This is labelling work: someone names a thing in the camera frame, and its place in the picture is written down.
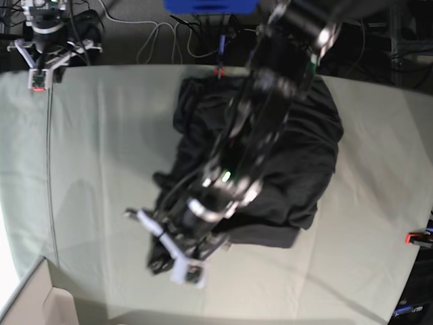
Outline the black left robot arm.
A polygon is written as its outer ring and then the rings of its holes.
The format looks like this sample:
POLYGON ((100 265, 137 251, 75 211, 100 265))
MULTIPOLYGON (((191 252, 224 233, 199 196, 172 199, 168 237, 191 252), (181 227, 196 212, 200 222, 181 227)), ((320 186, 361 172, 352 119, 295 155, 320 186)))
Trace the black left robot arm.
POLYGON ((263 188, 271 150, 289 107, 311 86, 341 29, 337 9, 277 1, 257 30, 249 74, 230 101, 212 150, 154 209, 127 209, 151 236, 147 268, 177 284, 204 285, 206 260, 226 243, 215 227, 248 206, 263 188))

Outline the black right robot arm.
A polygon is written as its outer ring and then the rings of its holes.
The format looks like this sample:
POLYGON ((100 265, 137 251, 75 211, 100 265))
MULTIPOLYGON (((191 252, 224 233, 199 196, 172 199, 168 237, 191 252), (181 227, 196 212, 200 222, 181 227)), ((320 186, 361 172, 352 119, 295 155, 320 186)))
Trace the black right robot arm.
POLYGON ((21 1, 25 37, 10 41, 6 50, 18 52, 28 66, 28 88, 51 89, 61 83, 75 58, 92 65, 103 51, 104 24, 94 9, 74 12, 74 1, 21 1))

